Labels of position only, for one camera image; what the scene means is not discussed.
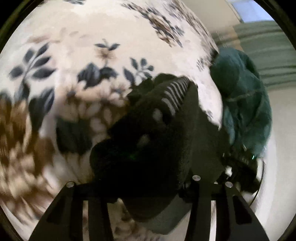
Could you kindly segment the black striped sweater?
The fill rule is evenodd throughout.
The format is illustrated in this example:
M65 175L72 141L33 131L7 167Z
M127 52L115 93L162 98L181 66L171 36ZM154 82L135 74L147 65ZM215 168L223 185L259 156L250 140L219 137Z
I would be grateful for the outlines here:
M128 95L130 109L90 155L95 178L132 218L163 235L191 208L192 177L214 183L223 172L227 136L199 105L187 77L160 74Z

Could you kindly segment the dark green plush blanket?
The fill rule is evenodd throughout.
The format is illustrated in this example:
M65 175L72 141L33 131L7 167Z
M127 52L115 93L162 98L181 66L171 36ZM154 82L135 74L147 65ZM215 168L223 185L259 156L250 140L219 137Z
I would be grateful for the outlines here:
M210 75L222 97L222 124L231 147L260 155L270 136L272 112L254 62L240 50L221 48Z

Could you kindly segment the green curtain right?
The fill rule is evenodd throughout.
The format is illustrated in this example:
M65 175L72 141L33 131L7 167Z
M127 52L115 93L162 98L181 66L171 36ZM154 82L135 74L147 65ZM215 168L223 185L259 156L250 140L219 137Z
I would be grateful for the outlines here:
M246 53L268 89L295 87L295 48L275 21L240 23L211 35L219 48Z

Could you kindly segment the floral bed blanket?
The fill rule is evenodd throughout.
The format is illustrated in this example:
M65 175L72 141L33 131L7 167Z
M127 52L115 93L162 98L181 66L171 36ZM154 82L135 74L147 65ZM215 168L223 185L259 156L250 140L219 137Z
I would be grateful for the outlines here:
M1 208L28 240L69 181L91 180L91 148L135 85L186 76L221 126L209 66L216 44L182 1L42 1L1 52Z

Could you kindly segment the window with metal grille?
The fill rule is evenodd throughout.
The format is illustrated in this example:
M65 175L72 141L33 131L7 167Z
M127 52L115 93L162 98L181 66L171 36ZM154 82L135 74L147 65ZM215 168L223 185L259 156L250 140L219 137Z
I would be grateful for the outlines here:
M274 21L257 2L253 0L227 1L239 16L242 23Z

